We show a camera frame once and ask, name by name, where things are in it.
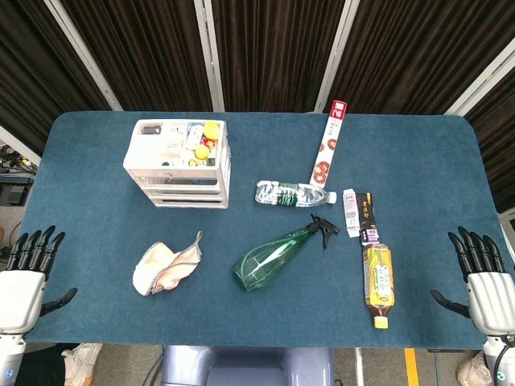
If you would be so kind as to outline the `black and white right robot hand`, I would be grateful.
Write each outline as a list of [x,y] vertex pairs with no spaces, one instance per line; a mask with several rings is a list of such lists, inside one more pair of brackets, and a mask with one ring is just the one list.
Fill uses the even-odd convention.
[[438,290],[432,298],[443,308],[472,320],[476,329],[488,336],[514,334],[514,280],[506,271],[501,251],[487,235],[459,226],[449,232],[449,240],[468,292],[468,304],[445,298]]

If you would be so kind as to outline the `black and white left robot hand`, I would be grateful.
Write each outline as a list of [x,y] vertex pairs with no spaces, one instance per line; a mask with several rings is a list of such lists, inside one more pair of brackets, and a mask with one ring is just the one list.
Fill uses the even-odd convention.
[[77,293],[69,289],[54,301],[43,302],[63,232],[54,225],[32,234],[23,233],[13,244],[1,271],[1,334],[26,335],[39,318],[66,306]]

